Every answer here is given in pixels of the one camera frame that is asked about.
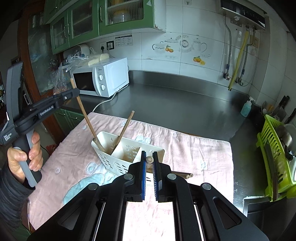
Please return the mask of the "dark sleeved left forearm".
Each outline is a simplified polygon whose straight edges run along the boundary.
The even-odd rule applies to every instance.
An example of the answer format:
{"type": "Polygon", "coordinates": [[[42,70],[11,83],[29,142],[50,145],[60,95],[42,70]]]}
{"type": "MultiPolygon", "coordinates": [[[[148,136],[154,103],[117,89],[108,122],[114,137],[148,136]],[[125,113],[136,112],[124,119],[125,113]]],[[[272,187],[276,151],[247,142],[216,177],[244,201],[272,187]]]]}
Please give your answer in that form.
{"type": "Polygon", "coordinates": [[[21,223],[23,205],[35,190],[25,180],[20,183],[8,163],[1,170],[1,237],[9,240],[21,223]]]}

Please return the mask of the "person's left hand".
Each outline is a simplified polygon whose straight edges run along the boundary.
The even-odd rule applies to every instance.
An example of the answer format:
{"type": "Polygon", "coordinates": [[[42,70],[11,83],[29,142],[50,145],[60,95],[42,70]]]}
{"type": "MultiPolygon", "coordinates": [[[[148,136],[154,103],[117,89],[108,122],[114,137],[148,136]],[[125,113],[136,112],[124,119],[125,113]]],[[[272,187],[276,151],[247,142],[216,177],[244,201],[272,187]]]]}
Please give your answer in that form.
{"type": "Polygon", "coordinates": [[[13,147],[8,148],[7,151],[9,169],[16,180],[22,184],[25,181],[25,174],[19,162],[25,162],[27,159],[29,159],[29,169],[33,170],[34,172],[39,171],[43,165],[40,136],[37,132],[33,132],[31,141],[33,143],[33,147],[30,149],[29,155],[27,155],[24,151],[15,149],[13,147]]]}

